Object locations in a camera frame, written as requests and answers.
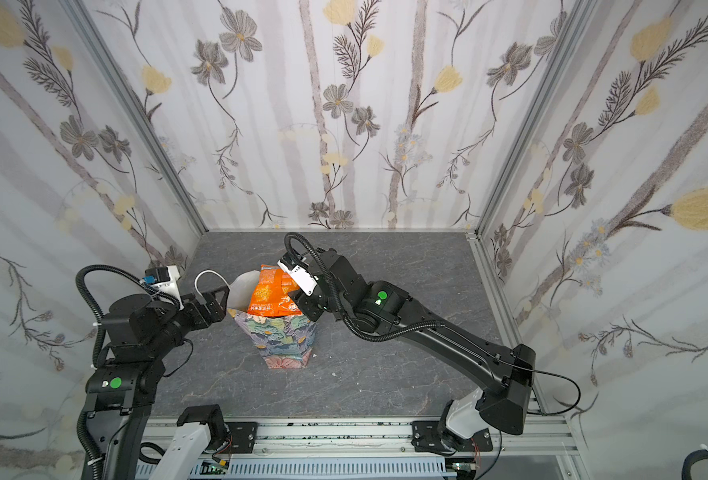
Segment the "orange snack packet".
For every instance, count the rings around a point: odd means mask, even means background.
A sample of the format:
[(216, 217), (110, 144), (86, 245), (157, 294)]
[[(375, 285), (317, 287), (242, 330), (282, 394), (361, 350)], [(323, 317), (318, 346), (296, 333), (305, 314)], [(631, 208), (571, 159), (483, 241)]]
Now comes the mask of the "orange snack packet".
[(278, 266), (263, 265), (247, 312), (267, 318), (300, 315), (301, 310), (289, 297), (296, 282)]

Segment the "floral white paper bag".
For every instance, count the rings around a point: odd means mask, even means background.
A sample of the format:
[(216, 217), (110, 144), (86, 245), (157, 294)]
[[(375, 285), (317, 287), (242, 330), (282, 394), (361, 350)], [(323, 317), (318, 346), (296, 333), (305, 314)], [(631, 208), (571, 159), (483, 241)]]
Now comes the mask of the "floral white paper bag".
[(197, 274), (194, 285), (212, 275), (230, 288), (227, 314), (249, 337), (271, 369), (301, 369), (312, 357), (316, 323), (302, 313), (295, 316), (267, 318), (247, 312), (252, 293), (258, 284), (260, 270), (253, 270), (228, 282), (220, 273), (208, 269)]

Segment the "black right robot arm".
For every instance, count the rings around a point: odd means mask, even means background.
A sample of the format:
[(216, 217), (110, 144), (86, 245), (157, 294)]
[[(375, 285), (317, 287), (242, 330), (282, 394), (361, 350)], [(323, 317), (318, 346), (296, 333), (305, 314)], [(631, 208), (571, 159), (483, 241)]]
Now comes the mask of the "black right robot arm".
[(280, 268), (297, 284), (289, 296), (311, 321), (331, 314), (361, 340), (403, 340), (463, 373), (475, 390), (451, 400), (436, 422), (413, 423), (418, 452), (453, 456), (495, 429), (520, 436), (529, 418), (536, 353), (482, 339), (449, 322), (388, 281), (367, 281), (334, 249), (321, 249), (302, 234), (285, 235)]

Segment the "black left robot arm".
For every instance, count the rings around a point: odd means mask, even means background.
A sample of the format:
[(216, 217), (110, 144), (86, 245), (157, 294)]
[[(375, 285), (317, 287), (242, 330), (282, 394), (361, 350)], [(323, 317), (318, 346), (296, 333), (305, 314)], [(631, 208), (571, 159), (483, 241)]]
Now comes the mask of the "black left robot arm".
[[(139, 292), (103, 310), (86, 284), (93, 272), (131, 281)], [(94, 371), (86, 381), (77, 437), (85, 452), (84, 479), (132, 479), (142, 436), (166, 375), (165, 357), (187, 336), (222, 321), (229, 285), (177, 297), (120, 268), (94, 264), (75, 277), (77, 291), (97, 320)]]

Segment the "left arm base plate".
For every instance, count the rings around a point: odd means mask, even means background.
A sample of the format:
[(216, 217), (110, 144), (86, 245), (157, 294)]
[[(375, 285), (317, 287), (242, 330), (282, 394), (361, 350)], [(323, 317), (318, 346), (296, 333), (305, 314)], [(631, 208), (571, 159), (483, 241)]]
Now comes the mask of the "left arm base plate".
[(218, 404), (187, 407), (178, 417), (176, 426), (204, 435), (208, 442), (204, 444), (203, 452), (208, 454), (250, 454), (258, 430), (255, 421), (226, 419)]

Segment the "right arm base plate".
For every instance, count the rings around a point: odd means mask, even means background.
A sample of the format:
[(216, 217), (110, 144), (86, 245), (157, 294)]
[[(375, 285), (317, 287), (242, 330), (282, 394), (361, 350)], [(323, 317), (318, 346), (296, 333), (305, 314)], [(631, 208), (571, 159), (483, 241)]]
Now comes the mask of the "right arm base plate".
[(489, 429), (483, 429), (470, 439), (461, 439), (440, 426), (438, 420), (415, 420), (411, 423), (411, 444), (417, 453), (451, 457), (460, 454), (492, 452), (494, 444)]

